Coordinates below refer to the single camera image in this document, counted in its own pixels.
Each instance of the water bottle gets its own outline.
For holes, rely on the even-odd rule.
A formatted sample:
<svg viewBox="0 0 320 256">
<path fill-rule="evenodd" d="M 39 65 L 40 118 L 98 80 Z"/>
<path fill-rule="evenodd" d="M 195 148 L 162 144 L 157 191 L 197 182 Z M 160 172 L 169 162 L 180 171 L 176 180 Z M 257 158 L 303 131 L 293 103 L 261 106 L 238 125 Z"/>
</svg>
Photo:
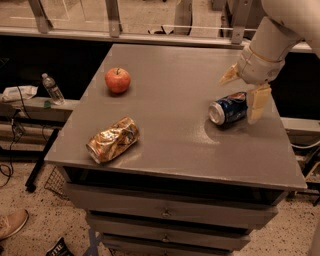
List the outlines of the water bottle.
<svg viewBox="0 0 320 256">
<path fill-rule="evenodd" d="M 58 85 L 47 73 L 42 74 L 42 84 L 46 88 L 54 104 L 61 105 L 64 103 L 64 97 Z"/>
</svg>

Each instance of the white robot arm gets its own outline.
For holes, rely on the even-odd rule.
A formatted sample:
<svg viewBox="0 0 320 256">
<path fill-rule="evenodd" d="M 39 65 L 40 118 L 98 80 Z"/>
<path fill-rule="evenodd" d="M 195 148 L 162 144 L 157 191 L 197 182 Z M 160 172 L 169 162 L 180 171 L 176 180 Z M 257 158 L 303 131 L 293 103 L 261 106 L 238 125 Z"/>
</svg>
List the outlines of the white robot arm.
<svg viewBox="0 0 320 256">
<path fill-rule="evenodd" d="M 274 80 L 285 57 L 305 40 L 320 58 L 319 0 L 261 0 L 264 17 L 250 45 L 237 62 L 238 75 L 248 84 L 262 85 Z"/>
</svg>

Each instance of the red apple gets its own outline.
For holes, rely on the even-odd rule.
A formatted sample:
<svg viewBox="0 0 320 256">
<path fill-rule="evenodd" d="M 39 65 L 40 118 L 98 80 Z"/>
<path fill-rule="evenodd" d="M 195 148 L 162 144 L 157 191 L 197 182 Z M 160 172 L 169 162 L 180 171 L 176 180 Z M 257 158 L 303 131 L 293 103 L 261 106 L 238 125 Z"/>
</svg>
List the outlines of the red apple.
<svg viewBox="0 0 320 256">
<path fill-rule="evenodd" d="M 109 69 L 105 76 L 106 85 L 113 93 L 125 92 L 131 82 L 129 73 L 123 68 Z"/>
</svg>

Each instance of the person's foot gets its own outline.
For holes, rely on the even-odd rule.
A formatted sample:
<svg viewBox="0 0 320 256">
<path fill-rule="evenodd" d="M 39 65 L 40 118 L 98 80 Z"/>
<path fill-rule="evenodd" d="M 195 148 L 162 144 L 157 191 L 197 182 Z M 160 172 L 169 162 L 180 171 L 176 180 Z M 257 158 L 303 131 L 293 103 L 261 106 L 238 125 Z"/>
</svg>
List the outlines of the person's foot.
<svg viewBox="0 0 320 256">
<path fill-rule="evenodd" d="M 29 218 L 27 210 L 18 210 L 8 216 L 0 216 L 0 240 L 16 234 Z"/>
</svg>

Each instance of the drawer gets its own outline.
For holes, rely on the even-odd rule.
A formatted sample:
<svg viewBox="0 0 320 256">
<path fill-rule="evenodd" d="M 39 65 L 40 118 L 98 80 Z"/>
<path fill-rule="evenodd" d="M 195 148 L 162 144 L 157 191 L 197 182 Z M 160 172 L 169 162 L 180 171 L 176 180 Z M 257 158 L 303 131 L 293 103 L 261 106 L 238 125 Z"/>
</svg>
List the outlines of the drawer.
<svg viewBox="0 0 320 256">
<path fill-rule="evenodd" d="M 277 214 L 271 206 L 71 183 L 65 192 L 75 206 L 86 210 L 244 229 L 260 229 Z"/>
<path fill-rule="evenodd" d="M 148 218 L 129 218 L 116 214 L 103 216 L 87 213 L 86 220 L 94 231 L 113 235 L 155 240 L 160 243 L 177 243 L 239 251 L 250 241 L 243 234 L 215 230 L 208 225 L 179 225 L 176 222 Z"/>
<path fill-rule="evenodd" d="M 120 236 L 103 234 L 102 243 L 122 252 L 147 253 L 154 256 L 232 256 L 233 253 L 203 247 L 171 245 Z"/>
</svg>

